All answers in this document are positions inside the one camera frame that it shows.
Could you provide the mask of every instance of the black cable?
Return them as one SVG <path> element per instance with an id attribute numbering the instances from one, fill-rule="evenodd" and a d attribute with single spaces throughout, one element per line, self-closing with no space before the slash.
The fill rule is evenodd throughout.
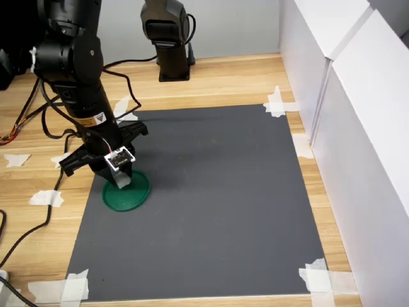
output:
<path id="1" fill-rule="evenodd" d="M 192 14 L 187 14 L 187 17 L 190 17 L 193 21 L 193 30 L 189 36 L 189 38 L 186 40 L 185 45 L 187 45 L 188 43 L 190 43 L 190 41 L 192 40 L 194 33 L 196 32 L 196 18 L 194 18 L 194 16 Z"/>
<path id="2" fill-rule="evenodd" d="M 38 307 L 36 304 L 30 302 L 28 299 L 26 299 L 23 295 L 21 295 L 8 281 L 6 281 L 3 277 L 0 276 L 0 281 L 4 283 L 4 285 L 10 289 L 14 293 L 15 296 L 17 296 L 21 301 L 23 301 L 25 304 L 27 304 L 29 307 Z"/>
<path id="3" fill-rule="evenodd" d="M 120 118 L 123 118 L 125 115 L 128 115 L 128 114 L 134 112 L 136 109 L 139 109 L 142 106 L 141 103 L 136 99 L 136 97 L 134 95 L 134 92 L 132 91 L 132 86 L 131 86 L 131 83 L 130 83 L 130 79 L 129 79 L 129 77 L 127 75 L 121 74 L 119 72 L 112 72 L 112 71 L 110 71 L 108 69 L 103 69 L 102 71 L 105 72 L 106 74 L 115 75 L 117 77 L 125 78 L 127 80 L 129 93 L 130 93 L 132 99 L 134 100 L 134 102 L 136 102 L 136 104 L 137 104 L 136 107 L 132 108 L 131 110 L 129 110 L 129 111 L 123 113 L 121 116 L 117 117 L 116 118 L 117 120 L 119 120 Z"/>
<path id="4" fill-rule="evenodd" d="M 403 34 L 401 36 L 399 36 L 399 38 L 402 40 L 405 38 L 406 35 L 409 35 L 409 29 L 407 29 L 405 32 L 403 32 Z"/>
<path id="5" fill-rule="evenodd" d="M 55 136 L 55 135 L 51 134 L 50 131 L 49 131 L 49 129 L 48 129 L 48 127 L 47 127 L 47 122 L 45 121 L 45 115 L 46 115 L 48 106 L 49 106 L 48 104 L 45 106 L 45 108 L 44 108 L 44 110 L 43 110 L 43 113 L 41 114 L 41 125 L 42 125 L 42 127 L 43 127 L 44 134 L 45 134 L 48 138 L 51 138 L 51 139 L 61 139 L 65 134 L 68 134 L 68 133 L 69 133 L 69 134 L 74 134 L 74 135 L 76 135 L 76 136 L 79 136 L 79 135 L 76 133 L 76 131 L 74 131 L 74 130 L 72 130 L 72 129 L 65 129 L 64 132 L 63 132 L 63 134 L 60 135 L 60 136 Z"/>
<path id="6" fill-rule="evenodd" d="M 64 143 L 64 154 L 68 151 L 68 142 L 70 140 L 70 137 L 75 136 L 75 134 L 69 134 L 67 135 L 67 137 L 65 138 L 65 143 Z M 64 171 L 61 168 L 61 171 L 59 172 L 59 177 L 57 179 L 56 185 L 54 186 L 54 190 L 57 191 L 60 184 L 61 184 L 61 180 L 63 179 L 64 176 Z M 9 257 L 11 256 L 11 254 L 14 252 L 14 250 L 16 249 L 16 247 L 21 243 L 21 241 L 24 240 L 24 238 L 26 238 L 30 233 L 35 232 L 37 229 L 40 229 L 41 227 L 47 226 L 48 223 L 50 222 L 51 219 L 51 209 L 52 206 L 48 205 L 47 208 L 47 217 L 45 218 L 45 222 L 30 229 L 28 232 L 26 232 L 24 235 L 22 235 L 17 241 L 16 243 L 12 246 L 12 248 L 9 250 L 9 252 L 7 253 L 7 255 L 5 256 L 5 258 L 3 259 L 3 261 L 0 263 L 0 268 L 3 267 L 3 265 L 7 262 L 7 260 L 9 259 Z M 1 234 L 3 232 L 3 229 L 6 225 L 6 212 L 0 209 L 0 213 L 2 213 L 3 215 L 3 220 L 1 221 L 1 226 L 0 226 L 0 238 L 1 238 Z M 16 295 L 21 301 L 23 301 L 24 303 L 26 303 L 28 306 L 30 307 L 37 307 L 36 304 L 33 304 L 32 302 L 30 302 L 28 299 L 26 299 L 23 295 L 21 295 L 8 281 L 6 281 L 3 277 L 0 276 L 0 281 L 2 283 L 4 283 L 4 285 L 10 289 L 10 291 L 12 291 L 14 293 L 14 295 Z"/>
<path id="7" fill-rule="evenodd" d="M 3 233 L 3 229 L 6 226 L 7 214 L 5 211 L 1 209 L 0 209 L 0 213 L 3 216 L 3 218 L 1 219 L 1 226 L 0 226 L 0 239 L 1 239 L 1 234 Z"/>
<path id="8" fill-rule="evenodd" d="M 108 68 L 111 68 L 113 66 L 116 66 L 116 65 L 119 65 L 119 64 L 122 64 L 122 63 L 128 63 L 128 62 L 150 62 L 153 59 L 156 59 L 157 57 L 158 56 L 153 56 L 152 58 L 149 58 L 149 59 L 122 59 L 121 61 L 115 61 L 115 62 L 106 64 L 104 66 L 104 69 L 108 69 Z"/>
<path id="9" fill-rule="evenodd" d="M 16 125 L 19 124 L 19 122 L 21 121 L 21 119 L 24 116 L 24 113 L 27 111 L 27 108 L 29 107 L 30 103 L 32 102 L 33 97 L 34 97 L 35 93 L 37 92 L 39 82 L 40 82 L 40 79 L 37 78 L 36 82 L 34 83 L 33 89 L 31 90 L 30 96 L 27 99 L 26 104 L 24 104 L 24 107 L 21 110 L 19 117 L 17 117 L 17 120 L 15 121 Z"/>
<path id="10" fill-rule="evenodd" d="M 55 102 L 56 100 L 58 100 L 59 96 L 55 96 L 53 99 L 51 99 L 51 102 L 54 103 L 54 105 L 58 106 L 58 107 L 62 107 L 64 104 L 62 102 Z M 30 118 L 40 114 L 46 107 L 48 107 L 48 103 L 44 103 L 41 107 L 39 107 L 38 109 L 35 109 L 33 112 L 29 113 L 26 118 L 27 120 L 29 120 Z"/>
<path id="11" fill-rule="evenodd" d="M 66 120 L 68 120 L 69 122 L 73 123 L 76 127 L 81 127 L 83 130 L 85 130 L 87 133 L 92 134 L 93 136 L 100 138 L 102 141 L 105 142 L 105 144 L 107 145 L 109 152 L 112 152 L 111 147 L 109 146 L 109 143 L 107 142 L 107 140 L 99 133 L 97 133 L 96 131 L 93 131 L 91 129 L 88 129 L 87 127 L 81 125 L 79 122 L 75 121 L 74 119 L 72 119 L 71 117 L 69 117 L 67 114 L 65 114 L 64 112 L 62 112 L 60 109 L 58 109 L 58 107 L 53 104 L 50 100 L 50 98 L 48 97 L 47 93 L 45 92 L 45 88 L 44 88 L 44 80 L 40 81 L 40 90 L 41 93 L 43 94 L 43 97 L 45 99 L 45 101 L 48 103 L 48 105 L 53 108 L 53 110 L 55 110 L 55 112 L 57 112 L 58 114 L 60 114 L 63 118 L 65 118 Z"/>

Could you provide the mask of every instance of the cable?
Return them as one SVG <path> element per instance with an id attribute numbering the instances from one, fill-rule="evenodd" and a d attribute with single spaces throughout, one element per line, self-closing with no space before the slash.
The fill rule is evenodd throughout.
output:
<path id="1" fill-rule="evenodd" d="M 69 135 L 67 135 L 67 137 L 65 138 L 64 153 L 68 152 L 68 142 L 69 142 L 69 140 L 70 140 L 70 137 L 72 137 L 72 136 L 76 136 L 76 135 L 75 135 L 75 134 L 69 134 Z M 58 188 L 59 188 L 59 186 L 60 186 L 60 184 L 61 184 L 61 181 L 62 181 L 62 179 L 63 179 L 63 176 L 64 176 L 64 171 L 63 171 L 63 169 L 61 168 L 61 171 L 59 172 L 59 177 L 58 177 L 58 179 L 57 179 L 56 185 L 54 186 L 54 190 L 55 190 L 55 191 L 58 190 Z M 36 227 L 30 229 L 28 232 L 26 232 L 24 235 L 22 235 L 22 236 L 16 241 L 16 243 L 12 246 L 12 248 L 11 248 L 11 249 L 9 250 L 9 252 L 6 254 L 6 256 L 5 256 L 5 258 L 3 259 L 3 261 L 0 263 L 0 268 L 2 268 L 3 265 L 7 262 L 7 260 L 9 259 L 9 257 L 11 256 L 11 254 L 14 252 L 14 250 L 16 249 L 16 247 L 21 243 L 21 241 L 23 241 L 30 233 L 33 233 L 33 232 L 35 232 L 36 230 L 40 229 L 41 227 L 44 227 L 44 226 L 47 226 L 47 225 L 48 225 L 48 223 L 50 222 L 50 219 L 51 219 L 51 209 L 52 209 L 52 206 L 51 206 L 51 205 L 48 205 L 48 208 L 47 208 L 47 217 L 45 218 L 45 222 L 44 222 L 44 223 L 42 223 L 42 224 L 40 224 L 40 225 L 38 225 L 38 226 L 36 226 Z M 1 234 L 3 233 L 3 229 L 4 229 L 5 225 L 6 225 L 7 215 L 6 215 L 6 212 L 3 211 L 3 210 L 1 210 L 1 209 L 0 209 L 0 213 L 3 215 L 3 219 L 2 219 L 2 221 L 1 221 L 1 226 L 0 226 L 0 238 L 1 238 Z M 18 293 L 18 292 L 16 291 L 16 289 L 15 289 L 11 284 L 9 284 L 4 278 L 2 278 L 1 276 L 0 276 L 0 281 L 1 281 L 2 283 L 4 283 L 4 285 L 5 285 L 7 288 L 9 288 L 10 291 L 12 291 L 12 292 L 14 293 L 14 295 L 16 295 L 21 301 L 23 301 L 24 303 L 26 303 L 28 306 L 37 307 L 36 304 L 33 304 L 33 303 L 30 302 L 28 299 L 26 299 L 23 295 L 21 295 L 20 293 Z"/>
<path id="2" fill-rule="evenodd" d="M 53 99 L 51 99 L 51 102 L 53 102 L 54 105 L 56 105 L 58 107 L 62 107 L 64 105 L 62 102 L 55 102 L 58 99 L 59 99 L 59 96 L 55 96 Z M 48 103 L 44 103 L 41 107 L 34 110 L 30 114 L 28 114 L 25 118 L 23 118 L 22 121 L 24 120 L 24 122 L 26 122 L 27 120 L 29 120 L 29 119 L 35 117 L 36 115 L 40 114 L 46 107 L 48 107 L 48 105 L 49 105 Z"/>
<path id="3" fill-rule="evenodd" d="M 31 101 L 33 100 L 33 97 L 34 97 L 35 93 L 37 92 L 39 82 L 40 82 L 40 80 L 39 80 L 39 78 L 37 78 L 36 82 L 34 83 L 33 89 L 31 90 L 30 96 L 27 99 L 26 104 L 24 105 L 23 109 L 21 110 L 19 117 L 15 121 L 16 124 L 18 124 L 21 121 L 21 118 L 24 116 L 24 113 L 27 111 L 27 108 L 29 107 Z"/>
<path id="4" fill-rule="evenodd" d="M 79 122 L 75 121 L 74 119 L 72 119 L 71 117 L 69 117 L 67 114 L 65 114 L 64 112 L 62 112 L 60 109 L 58 109 L 57 106 L 55 106 L 52 101 L 50 100 L 50 98 L 48 97 L 47 93 L 45 92 L 45 88 L 44 88 L 44 80 L 40 81 L 40 90 L 41 93 L 45 99 L 45 101 L 48 103 L 48 105 L 53 108 L 53 110 L 55 110 L 55 112 L 57 112 L 58 114 L 60 114 L 63 118 L 65 118 L 66 120 L 68 120 L 69 122 L 73 123 L 75 126 L 81 127 L 83 130 L 85 130 L 87 133 L 92 134 L 93 136 L 100 138 L 102 141 L 105 142 L 105 144 L 108 147 L 109 152 L 112 152 L 111 146 L 109 146 L 109 143 L 107 142 L 107 140 L 101 136 L 101 134 L 86 128 L 85 126 L 81 125 Z"/>
<path id="5" fill-rule="evenodd" d="M 122 63 L 128 63 L 128 62 L 150 62 L 153 59 L 156 59 L 157 57 L 158 56 L 153 56 L 152 58 L 149 58 L 149 59 L 122 59 L 121 61 L 115 61 L 115 62 L 106 64 L 104 66 L 104 69 L 108 69 L 108 68 L 111 68 L 113 66 L 116 66 L 116 65 L 119 65 L 119 64 L 122 64 Z"/>
<path id="6" fill-rule="evenodd" d="M 17 120 L 15 121 L 15 124 L 9 133 L 5 134 L 4 136 L 0 136 L 0 146 L 2 145 L 7 145 L 11 141 L 13 141 L 16 137 L 17 134 L 19 133 L 19 127 L 20 125 L 25 122 L 25 119 L 22 120 L 22 117 L 24 116 L 24 113 L 27 111 L 28 107 L 30 106 L 30 103 L 32 103 L 33 98 L 35 93 L 37 92 L 38 89 L 38 83 L 39 83 L 39 78 L 37 78 L 36 82 L 34 83 L 33 89 L 31 90 L 30 96 L 28 97 L 26 103 L 24 104 L 24 107 L 22 108 L 19 116 L 17 117 Z"/>
<path id="7" fill-rule="evenodd" d="M 409 35 L 409 29 L 407 29 L 405 32 L 403 32 L 403 34 L 401 36 L 399 36 L 399 38 L 402 40 L 405 38 L 406 35 Z"/>
<path id="8" fill-rule="evenodd" d="M 6 226 L 6 220 L 7 220 L 7 214 L 5 211 L 0 209 L 0 213 L 3 216 L 2 220 L 1 220 L 1 226 L 0 226 L 0 239 L 1 239 L 1 234 L 3 233 L 3 229 Z"/>
<path id="9" fill-rule="evenodd" d="M 102 71 L 105 72 L 106 74 L 115 75 L 117 77 L 125 78 L 127 80 L 129 93 L 130 93 L 132 99 L 134 100 L 134 102 L 136 102 L 136 104 L 137 104 L 136 107 L 133 107 L 131 110 L 129 110 L 129 111 L 123 113 L 121 116 L 117 117 L 116 118 L 117 120 L 119 120 L 120 118 L 123 118 L 124 116 L 134 112 L 136 109 L 139 109 L 142 106 L 141 103 L 136 99 L 136 97 L 134 95 L 134 91 L 132 91 L 132 85 L 131 85 L 130 79 L 129 79 L 129 77 L 127 75 L 121 74 L 119 72 L 112 72 L 112 71 L 110 71 L 108 69 L 103 69 Z"/>
<path id="10" fill-rule="evenodd" d="M 187 14 L 187 17 L 190 17 L 193 21 L 193 30 L 189 36 L 189 38 L 186 40 L 185 45 L 187 45 L 188 43 L 190 43 L 190 41 L 192 40 L 194 33 L 196 32 L 196 18 L 194 18 L 194 16 L 192 14 Z"/>
<path id="11" fill-rule="evenodd" d="M 51 139 L 61 139 L 65 134 L 74 134 L 74 135 L 76 135 L 77 137 L 79 137 L 79 135 L 78 135 L 78 133 L 76 133 L 76 131 L 74 131 L 74 130 L 72 130 L 72 129 L 65 129 L 64 130 L 64 132 L 63 132 L 63 134 L 62 135 L 60 135 L 60 136 L 55 136 L 55 135 L 53 135 L 53 134 L 51 134 L 50 133 L 50 131 L 49 131 L 49 129 L 48 129 L 48 127 L 47 127 L 47 123 L 46 123 L 46 121 L 45 121 L 45 114 L 46 114 L 46 111 L 47 111 L 47 108 L 48 108 L 48 104 L 46 104 L 46 106 L 45 106 L 45 108 L 44 108 L 44 110 L 43 110 L 43 112 L 42 112 L 42 114 L 41 114 L 41 124 L 42 124 L 42 127 L 43 127 L 43 132 L 44 132 L 44 134 L 48 137 L 48 138 L 51 138 Z"/>

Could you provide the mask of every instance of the gray mat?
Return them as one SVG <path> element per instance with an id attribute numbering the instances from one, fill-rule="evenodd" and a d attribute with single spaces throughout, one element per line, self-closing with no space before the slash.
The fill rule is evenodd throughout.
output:
<path id="1" fill-rule="evenodd" d="M 298 268 L 323 250 L 287 118 L 263 106 L 138 113 L 151 181 L 119 213 L 94 179 L 68 272 L 89 269 L 89 300 L 308 293 Z"/>

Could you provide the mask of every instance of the white tape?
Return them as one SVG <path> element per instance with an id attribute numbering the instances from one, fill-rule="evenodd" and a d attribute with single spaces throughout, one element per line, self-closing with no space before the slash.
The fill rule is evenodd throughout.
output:
<path id="1" fill-rule="evenodd" d="M 314 307 L 335 307 L 334 294 L 358 294 L 353 274 L 328 271 L 324 258 L 305 264 L 298 273 L 311 293 Z"/>
<path id="2" fill-rule="evenodd" d="M 281 98 L 280 87 L 276 86 L 274 93 L 268 96 L 268 102 L 263 104 L 266 108 L 266 113 L 271 113 L 273 117 L 280 117 L 286 112 L 298 112 L 298 104 L 296 102 L 283 102 Z"/>
<path id="3" fill-rule="evenodd" d="M 123 97 L 120 101 L 118 101 L 115 105 L 115 109 L 114 109 L 114 116 L 115 117 L 119 117 L 121 116 L 123 113 L 125 113 L 128 109 L 128 104 L 129 104 L 129 99 L 130 99 L 130 95 Z M 117 123 L 120 122 L 127 122 L 127 121 L 136 121 L 138 120 L 138 117 L 133 115 L 132 113 L 125 115 L 124 117 L 120 118 L 119 120 L 117 120 Z"/>
<path id="4" fill-rule="evenodd" d="M 88 299 L 88 270 L 80 274 L 69 274 L 67 279 L 40 281 L 28 284 L 29 291 L 36 297 L 36 304 L 61 304 L 62 307 L 78 307 Z"/>
<path id="5" fill-rule="evenodd" d="M 297 157 L 304 157 L 307 159 L 313 159 L 314 154 L 313 150 L 309 146 L 308 137 L 305 133 L 292 134 L 293 143 Z"/>
<path id="6" fill-rule="evenodd" d="M 8 298 L 8 301 L 6 303 L 6 307 L 25 307 L 25 303 L 19 299 L 17 296 L 15 296 L 11 291 L 10 291 L 10 297 Z"/>
<path id="7" fill-rule="evenodd" d="M 8 160 L 7 168 L 15 168 L 22 166 L 31 155 L 8 155 L 4 154 L 4 158 Z"/>
<path id="8" fill-rule="evenodd" d="M 61 197 L 61 192 L 55 190 L 48 191 L 38 191 L 33 197 L 28 201 L 30 205 L 52 205 L 53 207 L 60 208 L 64 199 Z"/>
<path id="9" fill-rule="evenodd" d="M 122 189 L 131 183 L 129 176 L 122 171 L 116 171 L 113 177 L 119 189 Z"/>
<path id="10" fill-rule="evenodd" d="M 59 168 L 59 167 L 60 167 L 59 162 L 62 161 L 62 160 L 64 160 L 65 158 L 67 158 L 69 155 L 70 155 L 70 153 L 69 153 L 69 152 L 66 152 L 66 153 L 64 153 L 63 155 L 60 155 L 60 156 L 58 156 L 58 157 L 51 158 L 51 161 L 56 164 L 55 168 Z"/>
<path id="11" fill-rule="evenodd" d="M 333 293 L 337 294 L 358 294 L 358 288 L 351 272 L 332 272 L 330 279 Z"/>

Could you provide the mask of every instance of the white wall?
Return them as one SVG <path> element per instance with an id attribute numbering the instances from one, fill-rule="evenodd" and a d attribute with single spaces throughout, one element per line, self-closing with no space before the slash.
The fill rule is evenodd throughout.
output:
<path id="1" fill-rule="evenodd" d="M 409 29 L 409 0 L 368 0 L 398 36 Z"/>
<path id="2" fill-rule="evenodd" d="M 409 306 L 408 80 L 375 11 L 332 65 L 313 144 L 363 306 Z"/>
<path id="3" fill-rule="evenodd" d="M 279 52 L 279 0 L 180 0 L 197 20 L 195 57 Z M 104 62 L 149 58 L 142 30 L 144 0 L 103 0 L 98 28 Z"/>

